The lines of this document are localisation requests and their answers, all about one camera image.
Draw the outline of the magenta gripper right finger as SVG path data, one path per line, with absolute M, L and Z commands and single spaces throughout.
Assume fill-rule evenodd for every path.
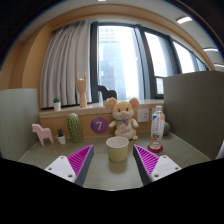
M 133 145 L 133 156 L 143 185 L 157 181 L 181 169 L 167 155 L 158 156 L 136 144 Z

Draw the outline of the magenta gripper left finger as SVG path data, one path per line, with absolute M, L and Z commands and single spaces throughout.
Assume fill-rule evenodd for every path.
M 65 180 L 82 186 L 94 155 L 94 146 L 89 145 L 72 155 L 59 156 L 48 167 L 46 171 L 59 176 Z

